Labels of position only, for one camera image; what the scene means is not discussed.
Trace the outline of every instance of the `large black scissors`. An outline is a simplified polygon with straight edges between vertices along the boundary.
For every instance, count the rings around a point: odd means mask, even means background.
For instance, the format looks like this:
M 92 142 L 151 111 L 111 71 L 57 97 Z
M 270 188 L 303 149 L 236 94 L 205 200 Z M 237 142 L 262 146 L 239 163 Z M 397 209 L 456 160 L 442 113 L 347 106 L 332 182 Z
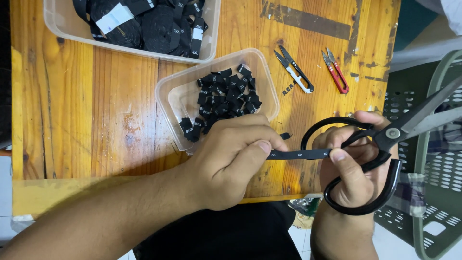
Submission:
M 342 123 L 362 129 L 354 132 L 348 138 L 348 140 L 343 142 L 341 146 L 342 148 L 347 147 L 355 141 L 367 136 L 372 138 L 372 141 L 378 148 L 377 157 L 372 161 L 361 165 L 363 172 L 366 173 L 386 163 L 391 156 L 390 150 L 397 143 L 417 136 L 421 133 L 430 131 L 436 127 L 461 119 L 462 107 L 457 107 L 437 114 L 432 114 L 435 109 L 441 103 L 443 103 L 445 99 L 452 95 L 453 92 L 460 86 L 462 86 L 462 76 L 459 76 L 446 87 L 435 92 L 422 104 L 412 110 L 409 110 L 407 113 L 393 121 L 382 130 L 374 129 L 374 125 L 361 123 L 354 118 L 333 117 L 321 120 L 320 122 L 314 124 L 310 129 L 308 129 L 308 131 L 303 136 L 300 147 L 301 151 L 272 151 L 267 160 L 317 160 L 328 158 L 331 149 L 306 150 L 306 144 L 308 143 L 308 139 L 321 127 L 329 124 Z M 400 160 L 392 159 L 390 161 L 385 186 L 378 197 L 370 204 L 356 208 L 348 208 L 337 204 L 331 198 L 330 191 L 341 182 L 340 177 L 335 178 L 327 185 L 326 189 L 324 190 L 324 199 L 333 209 L 340 213 L 354 216 L 372 213 L 383 207 L 395 192 L 396 186 L 398 184 L 398 175 L 401 172 L 401 167 L 402 163 Z

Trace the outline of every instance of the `wooden table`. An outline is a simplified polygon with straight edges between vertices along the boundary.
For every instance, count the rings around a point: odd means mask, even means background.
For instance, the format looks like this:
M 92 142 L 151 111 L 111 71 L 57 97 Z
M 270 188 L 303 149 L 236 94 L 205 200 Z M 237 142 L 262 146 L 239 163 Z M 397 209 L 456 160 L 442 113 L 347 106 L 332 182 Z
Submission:
M 268 62 L 280 100 L 271 122 L 290 149 L 315 122 L 381 111 L 393 53 L 397 0 L 223 0 L 216 57 L 248 47 Z M 188 159 L 158 109 L 159 79 L 191 65 L 158 61 L 56 37 L 41 0 L 11 0 L 13 213 L 38 214 L 101 180 L 116 183 Z M 283 44 L 314 84 L 305 94 L 273 50 Z M 329 47 L 350 86 L 339 94 L 322 59 Z M 268 161 L 243 202 L 319 192 L 317 161 Z

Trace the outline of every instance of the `floor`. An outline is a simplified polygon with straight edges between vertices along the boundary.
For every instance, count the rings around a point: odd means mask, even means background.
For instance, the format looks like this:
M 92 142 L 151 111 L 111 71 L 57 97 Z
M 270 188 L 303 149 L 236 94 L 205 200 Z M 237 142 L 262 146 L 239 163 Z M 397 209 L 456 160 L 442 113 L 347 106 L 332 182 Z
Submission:
M 11 159 L 0 157 L 0 246 L 12 239 L 16 232 L 11 229 Z M 289 229 L 295 246 L 303 260 L 310 259 L 310 229 Z M 388 230 L 376 224 L 374 245 L 381 260 L 408 259 L 418 260 L 414 248 L 397 238 Z M 440 260 L 459 259 L 462 254 L 462 240 L 459 241 Z M 119 260 L 135 260 L 133 252 L 130 251 Z

